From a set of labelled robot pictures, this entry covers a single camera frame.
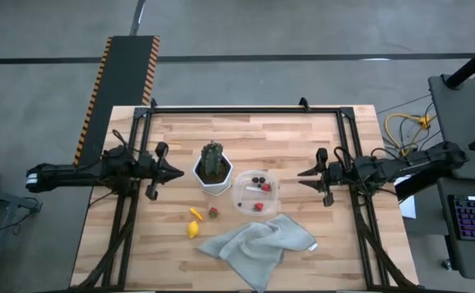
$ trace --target lemon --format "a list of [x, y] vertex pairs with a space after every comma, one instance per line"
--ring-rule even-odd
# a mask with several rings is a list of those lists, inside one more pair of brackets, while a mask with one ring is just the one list
[[197, 221], [191, 221], [187, 226], [187, 232], [189, 233], [189, 238], [194, 238], [199, 233], [199, 225]]

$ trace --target white hexagonal pot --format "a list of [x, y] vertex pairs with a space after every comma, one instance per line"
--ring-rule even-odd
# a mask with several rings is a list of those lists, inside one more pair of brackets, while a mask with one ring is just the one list
[[198, 157], [198, 160], [196, 161], [196, 164], [194, 164], [194, 168], [192, 169], [192, 173], [194, 173], [194, 175], [198, 179], [199, 185], [202, 187], [202, 190], [204, 192], [207, 192], [210, 195], [215, 195], [215, 196], [221, 195], [223, 191], [227, 190], [231, 185], [230, 178], [232, 177], [232, 171], [234, 169], [234, 166], [232, 166], [232, 163], [230, 163], [230, 160], [227, 158], [226, 155], [224, 154], [222, 155], [223, 155], [223, 160], [225, 160], [225, 163], [228, 164], [230, 168], [229, 168], [229, 172], [227, 173], [227, 177], [221, 183], [205, 184], [203, 183], [202, 179], [198, 176], [198, 174], [196, 173], [196, 168], [198, 167], [199, 161], [202, 159], [202, 156]]

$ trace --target cactus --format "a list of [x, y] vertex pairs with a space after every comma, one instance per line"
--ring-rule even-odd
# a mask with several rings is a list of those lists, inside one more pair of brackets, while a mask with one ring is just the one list
[[221, 159], [223, 158], [223, 146], [211, 141], [202, 149], [201, 170], [205, 176], [218, 176], [221, 171]]

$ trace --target clear plastic container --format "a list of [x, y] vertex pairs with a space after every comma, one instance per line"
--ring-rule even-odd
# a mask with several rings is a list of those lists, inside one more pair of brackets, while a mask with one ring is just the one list
[[[264, 177], [265, 183], [270, 184], [270, 191], [259, 188], [259, 183], [252, 181], [254, 177]], [[232, 189], [232, 201], [239, 212], [249, 216], [265, 216], [276, 213], [278, 194], [279, 181], [274, 176], [263, 171], [251, 170], [237, 175]], [[263, 204], [261, 211], [255, 210], [257, 203]]]

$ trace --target concrete floor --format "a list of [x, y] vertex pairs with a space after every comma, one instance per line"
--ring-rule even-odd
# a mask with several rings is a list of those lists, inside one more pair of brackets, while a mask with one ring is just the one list
[[[136, 0], [0, 2], [0, 58], [99, 56], [127, 35]], [[475, 52], [475, 0], [147, 0], [138, 34], [159, 34], [160, 55]], [[153, 96], [163, 105], [374, 104], [378, 111], [428, 93], [427, 78], [467, 60], [159, 64]], [[28, 195], [25, 170], [72, 161], [97, 64], [0, 65], [0, 187]], [[420, 115], [430, 98], [382, 113]], [[398, 123], [390, 129], [397, 133]], [[428, 145], [440, 142], [438, 135]], [[65, 288], [88, 188], [38, 195], [3, 253], [0, 292]], [[409, 235], [421, 284], [475, 292], [444, 271], [441, 236]]]

